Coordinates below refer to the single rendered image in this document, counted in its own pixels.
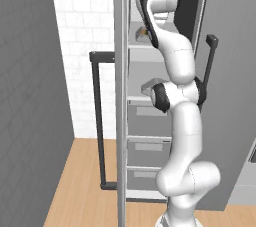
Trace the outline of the grey open fridge door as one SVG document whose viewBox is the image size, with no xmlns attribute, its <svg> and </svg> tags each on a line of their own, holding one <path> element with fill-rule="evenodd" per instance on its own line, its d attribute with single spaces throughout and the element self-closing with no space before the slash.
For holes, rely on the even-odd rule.
<svg viewBox="0 0 256 227">
<path fill-rule="evenodd" d="M 118 227 L 126 227 L 129 0 L 114 0 Z"/>
</svg>

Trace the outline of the grey fridge drawer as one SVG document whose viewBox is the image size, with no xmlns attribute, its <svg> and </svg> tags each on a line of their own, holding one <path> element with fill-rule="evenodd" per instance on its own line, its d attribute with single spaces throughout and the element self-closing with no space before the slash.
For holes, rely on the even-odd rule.
<svg viewBox="0 0 256 227">
<path fill-rule="evenodd" d="M 172 119 L 153 107 L 128 106 L 128 134 L 170 137 Z"/>
<path fill-rule="evenodd" d="M 130 142 L 128 165 L 141 167 L 163 167 L 168 161 L 171 143 Z"/>
<path fill-rule="evenodd" d="M 155 171 L 129 170 L 127 173 L 127 188 L 130 190 L 156 191 Z"/>
</svg>

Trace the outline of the pale grey fridge rack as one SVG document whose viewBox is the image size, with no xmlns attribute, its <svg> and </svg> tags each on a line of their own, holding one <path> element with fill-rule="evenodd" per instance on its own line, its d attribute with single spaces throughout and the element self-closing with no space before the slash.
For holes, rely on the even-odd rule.
<svg viewBox="0 0 256 227">
<path fill-rule="evenodd" d="M 129 101 L 139 101 L 139 102 L 144 102 L 144 101 L 151 102 L 151 98 L 148 97 L 148 96 L 128 96 L 127 100 L 129 100 Z"/>
<path fill-rule="evenodd" d="M 142 45 L 142 44 L 135 44 L 135 45 L 128 45 L 129 49 L 155 49 L 152 45 Z"/>
</svg>

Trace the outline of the clear vegetable container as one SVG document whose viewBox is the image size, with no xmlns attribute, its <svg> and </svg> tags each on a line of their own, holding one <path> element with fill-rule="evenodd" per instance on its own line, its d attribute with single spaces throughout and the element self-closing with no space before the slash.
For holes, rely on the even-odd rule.
<svg viewBox="0 0 256 227">
<path fill-rule="evenodd" d="M 144 26 L 141 26 L 135 33 L 135 40 L 140 43 L 150 43 L 148 31 Z"/>
</svg>

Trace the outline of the grey closed fridge door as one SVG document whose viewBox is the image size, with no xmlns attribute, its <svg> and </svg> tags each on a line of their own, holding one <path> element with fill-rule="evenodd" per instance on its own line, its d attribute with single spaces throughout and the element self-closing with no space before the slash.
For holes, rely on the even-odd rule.
<svg viewBox="0 0 256 227">
<path fill-rule="evenodd" d="M 203 77 L 208 34 L 218 46 L 202 106 L 200 161 L 215 163 L 220 185 L 197 204 L 199 210 L 225 209 L 256 138 L 256 0 L 207 0 L 196 55 Z"/>
</svg>

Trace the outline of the light grey kitchen cabinet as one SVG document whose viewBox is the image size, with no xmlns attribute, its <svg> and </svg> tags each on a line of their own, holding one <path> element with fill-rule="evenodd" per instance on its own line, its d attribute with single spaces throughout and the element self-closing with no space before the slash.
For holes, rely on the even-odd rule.
<svg viewBox="0 0 256 227">
<path fill-rule="evenodd" d="M 256 205 L 256 139 L 228 203 L 230 205 Z"/>
</svg>

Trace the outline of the clear meat container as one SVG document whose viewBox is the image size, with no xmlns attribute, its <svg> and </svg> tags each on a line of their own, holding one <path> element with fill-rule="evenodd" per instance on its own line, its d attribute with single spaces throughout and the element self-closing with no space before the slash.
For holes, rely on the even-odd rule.
<svg viewBox="0 0 256 227">
<path fill-rule="evenodd" d="M 147 81 L 141 86 L 141 93 L 146 96 L 149 96 L 151 88 L 158 83 L 164 83 L 164 80 L 161 78 L 153 78 Z"/>
</svg>

